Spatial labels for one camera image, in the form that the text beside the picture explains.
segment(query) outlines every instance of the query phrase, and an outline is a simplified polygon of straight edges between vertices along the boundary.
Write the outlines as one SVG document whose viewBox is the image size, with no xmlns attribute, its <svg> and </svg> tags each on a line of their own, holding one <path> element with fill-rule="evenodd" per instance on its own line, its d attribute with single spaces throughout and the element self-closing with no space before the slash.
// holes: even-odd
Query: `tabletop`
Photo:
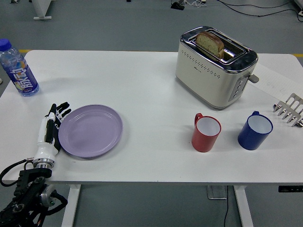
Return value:
<svg viewBox="0 0 303 227">
<path fill-rule="evenodd" d="M 72 110 L 90 104 L 115 109 L 123 121 L 123 134 L 98 157 L 80 158 L 61 150 L 50 181 L 302 183 L 303 129 L 291 127 L 273 112 L 279 100 L 248 84 L 234 104 L 214 110 L 176 78 L 177 56 L 176 52 L 30 51 L 26 60 L 40 91 L 22 97 L 10 83 L 0 98 L 0 169 L 35 155 L 42 118 L 52 103 L 67 101 Z M 258 65 L 302 81 L 303 68 L 291 55 L 259 54 Z M 262 74 L 257 66 L 254 73 Z M 237 136 L 253 111 L 267 116 L 274 130 L 257 150 L 248 151 L 238 144 Z M 196 113 L 213 116 L 222 125 L 207 153 L 191 145 Z M 20 170 L 14 168 L 4 180 L 16 180 Z"/>
</svg>

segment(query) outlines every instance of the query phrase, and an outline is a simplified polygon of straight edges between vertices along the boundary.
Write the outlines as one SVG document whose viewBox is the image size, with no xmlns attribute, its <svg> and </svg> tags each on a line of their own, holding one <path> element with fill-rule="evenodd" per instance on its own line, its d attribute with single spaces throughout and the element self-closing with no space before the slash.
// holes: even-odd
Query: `gray floor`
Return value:
<svg viewBox="0 0 303 227">
<path fill-rule="evenodd" d="M 287 0 L 225 0 L 233 4 L 277 6 Z M 293 11 L 267 17 L 242 15 L 215 0 L 207 7 L 187 5 L 170 9 L 170 0 L 59 0 L 47 12 L 53 18 L 34 21 L 32 3 L 0 1 L 0 37 L 18 49 L 108 50 L 177 52 L 182 33 L 197 26 L 212 26 L 258 53 L 303 54 L 303 24 Z M 234 7 L 247 14 L 265 15 L 295 9 Z M 303 58 L 298 58 L 303 65 Z M 0 94 L 9 82 L 0 69 Z M 25 157 L 16 157 L 16 161 Z M 68 186 L 58 192 L 67 196 Z M 275 185 L 249 185 L 246 189 L 256 227 L 303 226 L 303 193 L 282 194 Z M 0 207 L 13 196 L 14 188 L 0 187 Z M 235 196 L 230 187 L 227 226 L 241 226 Z M 81 188 L 74 226 L 223 226 L 226 201 L 211 201 L 205 186 L 115 183 Z M 63 212 L 48 217 L 44 226 L 59 226 Z"/>
</svg>

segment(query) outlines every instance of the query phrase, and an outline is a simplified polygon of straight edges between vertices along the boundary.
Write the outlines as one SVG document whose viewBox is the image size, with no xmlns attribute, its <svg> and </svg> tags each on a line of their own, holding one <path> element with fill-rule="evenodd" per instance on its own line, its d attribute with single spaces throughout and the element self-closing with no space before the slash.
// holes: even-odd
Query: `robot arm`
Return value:
<svg viewBox="0 0 303 227">
<path fill-rule="evenodd" d="M 57 193 L 53 185 L 45 184 L 46 178 L 52 176 L 51 168 L 55 165 L 55 156 L 61 148 L 57 128 L 61 122 L 56 114 L 59 110 L 60 116 L 62 116 L 61 112 L 67 109 L 69 104 L 62 105 L 56 107 L 56 104 L 53 104 L 49 114 L 43 118 L 35 157 L 12 164 L 0 174 L 0 183 L 3 186 L 17 184 L 12 202 L 0 212 L 0 227 L 40 227 L 46 216 L 60 211 L 67 205 L 67 200 Z M 20 171 L 18 180 L 11 184 L 3 183 L 4 175 L 22 163 L 25 163 L 24 170 Z M 27 163 L 33 163 L 34 168 L 26 169 Z M 56 199 L 59 199 L 61 204 L 48 210 L 55 204 Z M 38 221 L 34 223 L 37 215 L 39 215 Z"/>
</svg>

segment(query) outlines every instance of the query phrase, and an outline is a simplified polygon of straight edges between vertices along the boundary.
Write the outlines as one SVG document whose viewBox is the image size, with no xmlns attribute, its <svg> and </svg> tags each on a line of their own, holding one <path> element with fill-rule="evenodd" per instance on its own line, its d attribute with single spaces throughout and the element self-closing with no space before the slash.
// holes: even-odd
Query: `plastic bottle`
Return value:
<svg viewBox="0 0 303 227">
<path fill-rule="evenodd" d="M 21 95 L 33 96 L 39 91 L 26 60 L 8 39 L 0 39 L 0 63 Z"/>
</svg>

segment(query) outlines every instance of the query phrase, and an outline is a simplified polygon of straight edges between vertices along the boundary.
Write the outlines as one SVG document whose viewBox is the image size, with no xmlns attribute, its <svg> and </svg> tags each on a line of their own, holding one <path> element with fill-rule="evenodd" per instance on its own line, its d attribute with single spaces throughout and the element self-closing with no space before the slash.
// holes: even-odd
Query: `toaster vent holes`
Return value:
<svg viewBox="0 0 303 227">
<path fill-rule="evenodd" d="M 184 56 L 186 56 L 187 58 L 189 58 L 190 60 L 192 60 L 193 63 L 195 63 L 196 65 L 200 66 L 203 70 L 205 70 L 207 72 L 210 72 L 211 75 L 213 75 L 214 77 L 217 77 L 218 79 L 220 78 L 220 75 L 218 75 L 216 72 L 213 72 L 212 70 L 210 70 L 209 68 L 207 68 L 202 63 L 198 62 L 194 57 L 192 57 L 191 55 L 189 55 L 188 53 L 186 53 L 186 51 L 182 50 L 181 52 L 184 54 Z"/>
</svg>

